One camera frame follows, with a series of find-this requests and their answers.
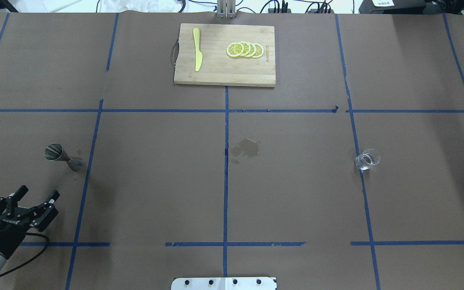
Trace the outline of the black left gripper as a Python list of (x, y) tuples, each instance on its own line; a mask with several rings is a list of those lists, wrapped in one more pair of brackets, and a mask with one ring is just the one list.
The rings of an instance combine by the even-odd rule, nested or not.
[(0, 198), (0, 255), (12, 255), (30, 229), (44, 232), (58, 215), (54, 202), (60, 196), (59, 191), (53, 190), (40, 205), (30, 208), (18, 206), (27, 192), (28, 187), (21, 185), (7, 198)]

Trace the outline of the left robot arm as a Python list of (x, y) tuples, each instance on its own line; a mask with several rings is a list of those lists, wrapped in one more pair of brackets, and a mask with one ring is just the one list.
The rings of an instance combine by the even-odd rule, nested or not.
[(43, 238), (45, 240), (44, 246), (39, 253), (28, 261), (0, 273), (0, 278), (33, 262), (50, 246), (49, 237), (42, 234), (42, 232), (58, 215), (54, 202), (58, 200), (60, 193), (54, 190), (45, 202), (37, 206), (19, 206), (19, 201), (27, 192), (28, 188), (21, 185), (9, 196), (0, 197), (0, 271), (27, 236)]

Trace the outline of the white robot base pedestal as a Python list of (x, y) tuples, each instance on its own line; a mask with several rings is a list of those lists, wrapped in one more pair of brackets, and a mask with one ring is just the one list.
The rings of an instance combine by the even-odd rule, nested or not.
[(176, 278), (172, 290), (277, 290), (272, 277)]

